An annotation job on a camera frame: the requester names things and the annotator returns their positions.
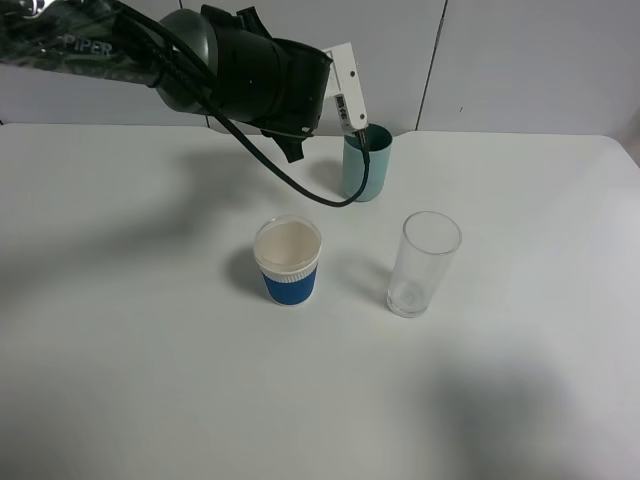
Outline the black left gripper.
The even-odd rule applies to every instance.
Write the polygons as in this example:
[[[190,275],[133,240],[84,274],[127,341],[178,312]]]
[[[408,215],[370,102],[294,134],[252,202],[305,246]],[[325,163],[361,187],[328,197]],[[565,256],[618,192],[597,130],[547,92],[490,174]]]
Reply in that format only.
[[[232,15],[204,5],[217,43],[220,111],[273,133],[288,163],[304,158],[303,142],[317,128],[332,60],[323,51],[275,38],[257,10]]]

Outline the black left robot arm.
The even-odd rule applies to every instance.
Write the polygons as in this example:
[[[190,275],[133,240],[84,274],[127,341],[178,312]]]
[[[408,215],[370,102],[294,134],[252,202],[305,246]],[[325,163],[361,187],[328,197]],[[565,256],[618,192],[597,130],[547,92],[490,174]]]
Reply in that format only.
[[[121,1],[4,1],[4,65],[145,85],[172,110],[252,126],[288,162],[317,128],[330,57],[273,37],[253,7],[155,21]]]

